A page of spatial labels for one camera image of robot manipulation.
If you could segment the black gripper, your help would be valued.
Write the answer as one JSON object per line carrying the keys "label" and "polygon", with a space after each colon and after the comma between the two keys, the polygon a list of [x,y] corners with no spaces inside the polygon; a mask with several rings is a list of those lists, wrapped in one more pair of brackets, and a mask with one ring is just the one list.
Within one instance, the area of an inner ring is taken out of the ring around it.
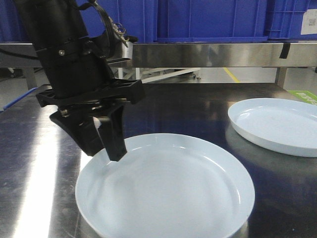
{"label": "black gripper", "polygon": [[[113,43],[101,37],[37,39],[35,50],[51,89],[37,94],[41,107],[56,105],[68,111],[72,106],[107,104],[123,100],[138,103],[145,97],[141,80],[114,78],[107,59],[130,45],[125,40]],[[92,117],[82,112],[63,116],[60,111],[50,120],[61,127],[88,156],[105,148],[111,161],[120,161],[127,153],[122,127],[124,106],[114,104]]]}

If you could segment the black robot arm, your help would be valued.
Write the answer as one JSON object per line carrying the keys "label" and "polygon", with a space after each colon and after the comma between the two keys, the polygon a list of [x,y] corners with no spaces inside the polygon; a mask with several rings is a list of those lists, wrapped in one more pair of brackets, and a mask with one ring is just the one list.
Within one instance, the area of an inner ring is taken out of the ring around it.
{"label": "black robot arm", "polygon": [[124,30],[95,0],[14,4],[51,85],[37,95],[40,106],[57,106],[51,121],[87,155],[105,149],[111,161],[119,161],[127,152],[125,103],[136,104],[145,96],[141,80],[117,79],[107,63],[118,44],[127,45]]}

